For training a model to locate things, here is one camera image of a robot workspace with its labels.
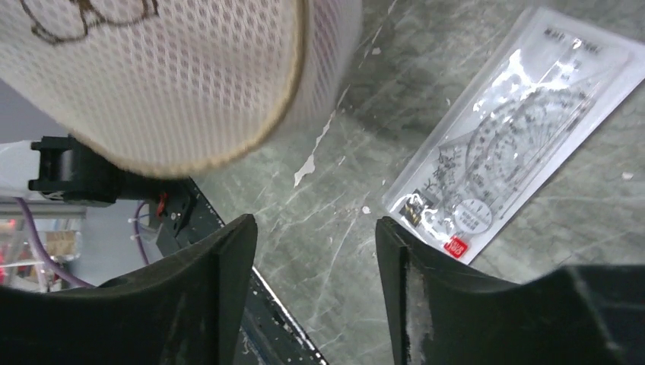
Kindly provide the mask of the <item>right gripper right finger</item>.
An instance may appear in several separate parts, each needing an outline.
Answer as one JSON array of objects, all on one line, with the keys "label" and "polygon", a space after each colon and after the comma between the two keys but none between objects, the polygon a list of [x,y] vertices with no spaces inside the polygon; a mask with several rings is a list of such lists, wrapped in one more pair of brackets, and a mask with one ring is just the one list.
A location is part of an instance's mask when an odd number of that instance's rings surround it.
[{"label": "right gripper right finger", "polygon": [[375,238],[397,364],[644,362],[641,265],[565,265],[515,284],[390,217],[377,221]]}]

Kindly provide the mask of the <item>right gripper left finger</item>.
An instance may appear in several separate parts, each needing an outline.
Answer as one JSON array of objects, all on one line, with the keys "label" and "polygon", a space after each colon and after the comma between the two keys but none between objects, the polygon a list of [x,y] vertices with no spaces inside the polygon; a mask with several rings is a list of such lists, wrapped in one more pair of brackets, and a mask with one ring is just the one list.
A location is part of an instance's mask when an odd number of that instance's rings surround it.
[{"label": "right gripper left finger", "polygon": [[215,240],[99,287],[1,289],[3,364],[222,364]]}]

